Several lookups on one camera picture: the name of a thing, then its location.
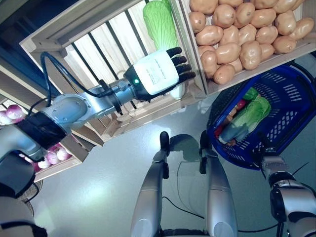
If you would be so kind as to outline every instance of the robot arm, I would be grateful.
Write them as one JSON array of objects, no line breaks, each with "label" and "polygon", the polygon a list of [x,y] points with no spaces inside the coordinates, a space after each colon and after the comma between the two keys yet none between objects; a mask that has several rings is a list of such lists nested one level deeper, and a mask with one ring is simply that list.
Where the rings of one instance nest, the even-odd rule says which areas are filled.
[{"label": "robot arm", "polygon": [[[175,57],[181,52],[179,47],[157,51],[131,66],[123,79],[109,86],[103,82],[81,94],[60,95],[50,107],[18,124],[6,126],[0,131],[0,184],[18,197],[32,184],[35,174],[32,166],[20,159],[17,152],[39,162],[50,147],[90,119],[120,112],[120,107],[132,99],[151,100],[194,78],[191,67],[182,65],[186,58]],[[59,69],[62,67],[59,62],[55,63]]]},{"label": "robot arm", "polygon": [[281,157],[267,156],[262,170],[270,184],[272,216],[287,223],[292,237],[316,237],[316,194],[296,181]]}]

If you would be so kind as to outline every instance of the wooden crate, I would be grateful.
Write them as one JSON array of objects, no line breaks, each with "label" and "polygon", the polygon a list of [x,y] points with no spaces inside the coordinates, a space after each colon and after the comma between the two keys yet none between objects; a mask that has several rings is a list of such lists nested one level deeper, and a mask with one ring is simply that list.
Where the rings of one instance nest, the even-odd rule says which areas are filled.
[{"label": "wooden crate", "polygon": [[[147,53],[155,51],[142,19],[142,4],[144,6],[145,1],[80,0],[24,39],[20,45],[39,67],[40,54],[43,51],[48,51],[86,88],[98,84],[96,77],[111,83],[122,76],[122,72],[127,70],[131,64]],[[198,64],[190,35],[186,25],[182,23],[184,22],[184,16],[178,10],[174,10],[173,13],[179,44],[183,48],[188,62],[196,69]],[[119,31],[118,29],[122,25],[120,23],[124,21],[127,23],[125,24],[127,27]],[[132,30],[135,32],[135,29],[137,33],[134,36],[128,34]],[[98,37],[96,35],[97,31],[99,31],[99,35],[103,34],[103,37]],[[124,40],[124,34],[128,35],[128,39]],[[108,41],[100,42],[100,38],[105,38]],[[98,41],[97,44],[100,49],[93,47],[93,44],[96,45],[93,40]],[[108,49],[104,46],[107,42],[109,42]],[[91,57],[94,54],[100,60],[95,59],[93,61]],[[102,61],[102,57],[107,57],[107,61],[109,64],[112,63],[112,66],[108,67],[106,61]],[[60,92],[81,92],[77,86],[65,80],[49,62],[47,63],[47,70],[52,83]],[[156,98],[151,103],[133,100],[132,103],[122,106],[121,115],[114,113],[95,120],[94,123],[90,122],[87,127],[93,129],[103,141],[107,141],[205,98],[204,86],[205,83],[203,83],[199,71],[197,71],[196,78],[187,83],[189,90],[182,100],[174,100],[170,95]]]},{"label": "wooden crate", "polygon": [[[200,75],[201,75],[202,81],[206,85],[205,89],[208,95],[227,89],[233,85],[236,85],[249,78],[252,78],[267,70],[270,70],[274,67],[282,65],[286,62],[289,62],[291,60],[294,60],[298,57],[301,57],[307,53],[310,53],[316,50],[316,26],[315,26],[314,30],[304,40],[298,42],[297,48],[293,52],[288,53],[288,54],[273,55],[267,61],[262,62],[255,70],[242,71],[236,74],[234,79],[230,81],[229,83],[227,83],[226,85],[218,85],[211,80],[207,81],[203,73],[203,67],[201,64],[200,56],[198,54],[198,46],[196,44],[195,36],[194,36],[193,30],[190,24],[190,20],[189,20],[189,13],[191,12],[190,6],[189,6],[190,0],[176,0],[176,1],[171,1],[171,2],[173,3],[173,5],[175,5],[174,9],[176,11],[180,11],[181,14],[184,16],[184,23],[189,32],[192,48],[197,60],[196,70],[199,70],[201,72]],[[294,14],[297,21],[302,19],[303,17],[311,17],[313,19],[316,19],[316,1],[315,0],[304,1],[303,4],[294,11]],[[208,17],[207,25],[211,25],[211,17]]]}]

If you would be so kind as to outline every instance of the wooden slat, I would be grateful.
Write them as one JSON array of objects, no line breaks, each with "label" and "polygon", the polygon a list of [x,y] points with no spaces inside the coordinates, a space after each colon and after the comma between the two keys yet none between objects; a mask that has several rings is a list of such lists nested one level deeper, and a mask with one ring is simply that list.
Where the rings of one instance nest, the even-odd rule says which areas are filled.
[{"label": "wooden slat", "polygon": [[88,151],[86,151],[82,146],[80,146],[71,135],[65,137],[61,141],[61,145],[66,148],[72,157],[61,161],[58,164],[52,165],[47,169],[42,169],[36,173],[35,182],[50,177],[54,174],[62,172],[66,169],[72,168],[78,164],[81,164],[85,158],[88,156]]},{"label": "wooden slat", "polygon": [[0,6],[0,24],[23,6],[28,0],[5,0]]},{"label": "wooden slat", "polygon": [[8,77],[12,78],[14,81],[22,85],[23,87],[27,88],[40,98],[46,97],[45,89],[41,88],[37,85],[34,81],[27,78],[24,74],[20,71],[15,69],[13,66],[8,64],[5,60],[0,57],[0,72],[6,74]]},{"label": "wooden slat", "polygon": [[138,2],[140,0],[79,0],[21,43],[36,37],[58,40],[66,47]]},{"label": "wooden slat", "polygon": [[90,152],[92,150],[92,148],[95,147],[95,145],[93,145],[92,143],[82,139],[81,137],[78,137],[76,135],[73,135],[75,137],[75,139],[77,140],[77,142],[82,145],[83,148],[85,148],[88,152]]},{"label": "wooden slat", "polygon": [[197,101],[198,100],[196,100],[190,94],[185,94],[181,100],[173,100],[174,103],[165,103],[164,105],[160,106],[160,109],[156,108],[148,110],[145,116],[139,115],[131,119],[130,122],[120,123],[120,127],[114,133],[113,138],[128,131],[134,130],[138,127],[141,127],[145,124],[148,124],[156,119],[166,116]]},{"label": "wooden slat", "polygon": [[71,135],[65,137],[60,144],[81,162],[88,156],[88,151],[85,151]]},{"label": "wooden slat", "polygon": [[4,103],[5,101],[7,101],[7,98],[3,95],[0,95],[0,104]]},{"label": "wooden slat", "polygon": [[26,50],[30,53],[33,52],[51,52],[58,51],[62,49],[62,46],[55,40],[51,39],[37,39],[33,38],[32,40],[27,41],[24,44]]},{"label": "wooden slat", "polygon": [[193,34],[193,30],[190,24],[188,10],[186,7],[189,6],[188,0],[180,0],[180,1],[170,1],[172,12],[174,15],[174,20],[176,23],[176,27],[178,29],[181,42],[183,45],[183,49],[186,53],[188,62],[192,66],[193,71],[197,74],[195,78],[195,83],[201,91],[208,93],[206,79],[199,66],[200,57],[198,54],[198,49],[195,43],[195,36]]},{"label": "wooden slat", "polygon": [[0,94],[26,109],[29,109],[32,104],[41,99],[2,72],[0,72]]},{"label": "wooden slat", "polygon": [[102,141],[100,136],[86,126],[74,129],[72,132],[74,135],[81,137],[96,146],[102,147],[104,144],[104,141]]},{"label": "wooden slat", "polygon": [[36,173],[34,182],[38,182],[42,179],[48,178],[54,174],[58,174],[66,169],[72,168],[78,164],[81,164],[75,157],[71,157],[68,160],[62,161],[56,165],[53,165],[47,169],[42,169]]}]

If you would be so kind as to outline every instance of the black fingertip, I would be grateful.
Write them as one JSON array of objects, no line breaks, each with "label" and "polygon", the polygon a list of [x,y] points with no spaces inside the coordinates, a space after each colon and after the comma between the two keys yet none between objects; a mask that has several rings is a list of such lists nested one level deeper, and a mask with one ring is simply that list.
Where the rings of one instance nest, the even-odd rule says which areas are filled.
[{"label": "black fingertip", "polygon": [[191,69],[192,69],[192,67],[189,64],[185,64],[185,65],[181,65],[181,66],[176,67],[178,74],[182,74],[182,73],[189,71]]},{"label": "black fingertip", "polygon": [[188,72],[188,73],[183,73],[179,76],[179,83],[182,83],[188,79],[192,79],[196,77],[195,72]]},{"label": "black fingertip", "polygon": [[181,63],[185,63],[186,61],[187,61],[187,59],[184,56],[172,58],[172,62],[175,66],[177,66]]},{"label": "black fingertip", "polygon": [[175,47],[168,49],[166,52],[170,56],[170,58],[172,58],[173,56],[182,53],[182,49],[180,47]]}]

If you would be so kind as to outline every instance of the vegetable in basket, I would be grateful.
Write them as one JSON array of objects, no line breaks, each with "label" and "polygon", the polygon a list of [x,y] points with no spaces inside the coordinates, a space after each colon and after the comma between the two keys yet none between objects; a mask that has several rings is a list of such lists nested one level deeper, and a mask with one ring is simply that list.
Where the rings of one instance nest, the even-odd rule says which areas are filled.
[{"label": "vegetable in basket", "polygon": [[257,92],[257,90],[251,87],[242,98],[244,100],[254,100],[258,95],[259,93]]},{"label": "vegetable in basket", "polygon": [[251,101],[238,115],[225,127],[219,141],[226,144],[233,139],[242,141],[257,125],[270,113],[271,105],[264,97],[257,97]]},{"label": "vegetable in basket", "polygon": [[168,50],[178,46],[173,24],[171,6],[168,0],[151,1],[143,9],[148,35],[157,50]]}]

